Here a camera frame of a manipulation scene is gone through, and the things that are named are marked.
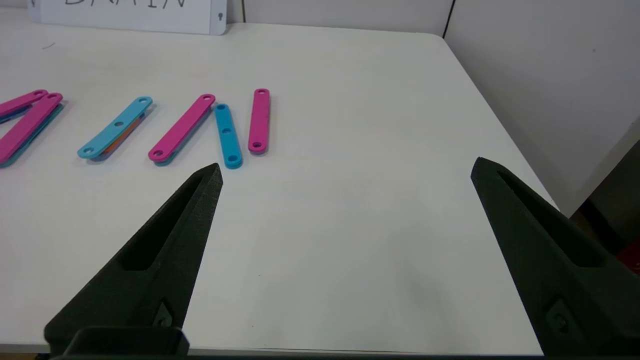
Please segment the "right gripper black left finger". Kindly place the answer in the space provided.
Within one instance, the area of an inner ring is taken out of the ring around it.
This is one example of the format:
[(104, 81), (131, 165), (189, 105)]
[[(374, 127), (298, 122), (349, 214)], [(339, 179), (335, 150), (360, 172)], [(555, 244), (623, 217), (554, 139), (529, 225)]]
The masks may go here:
[(44, 329), (66, 346), (89, 327), (182, 327), (223, 187), (216, 162), (190, 175)]

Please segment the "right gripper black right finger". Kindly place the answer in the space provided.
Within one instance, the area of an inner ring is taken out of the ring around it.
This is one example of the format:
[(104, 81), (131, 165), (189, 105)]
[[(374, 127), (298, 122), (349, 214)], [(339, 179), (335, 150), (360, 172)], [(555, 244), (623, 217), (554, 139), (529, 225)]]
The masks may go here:
[(502, 164), (470, 177), (542, 352), (638, 357), (639, 277)]

